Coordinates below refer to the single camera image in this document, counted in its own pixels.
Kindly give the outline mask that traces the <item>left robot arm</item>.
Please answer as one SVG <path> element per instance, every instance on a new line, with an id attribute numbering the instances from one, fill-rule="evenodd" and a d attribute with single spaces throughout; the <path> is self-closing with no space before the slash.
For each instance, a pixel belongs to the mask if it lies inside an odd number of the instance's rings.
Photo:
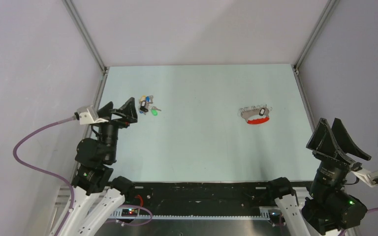
<path id="1" fill-rule="evenodd" d="M 115 207 L 130 205 L 136 192 L 132 181 L 117 177 L 97 207 L 99 198 L 113 173 L 111 165 L 116 163 L 118 132 L 138 121 L 135 99 L 129 98 L 119 108 L 108 102 L 96 110 L 92 105 L 77 109 L 75 118 L 81 125 L 98 127 L 95 139 L 84 138 L 76 148 L 75 161 L 79 168 L 70 184 L 70 197 L 50 232 L 52 236 L 93 236 Z"/>

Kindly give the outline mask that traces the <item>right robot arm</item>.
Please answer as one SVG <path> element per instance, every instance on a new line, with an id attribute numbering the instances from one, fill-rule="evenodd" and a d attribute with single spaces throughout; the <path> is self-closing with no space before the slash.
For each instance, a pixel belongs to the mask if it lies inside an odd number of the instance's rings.
<path id="1" fill-rule="evenodd" d="M 339 118 L 335 118 L 332 125 L 321 118 L 306 147 L 320 165 L 303 208 L 299 208 L 296 191 L 285 177 L 267 182 L 267 201 L 279 207 L 295 236 L 310 235 L 307 225 L 322 236 L 328 231 L 359 226 L 368 209 L 343 187 L 350 172 L 362 170 L 362 164 L 351 156 L 367 161 L 371 156 L 356 145 Z"/>

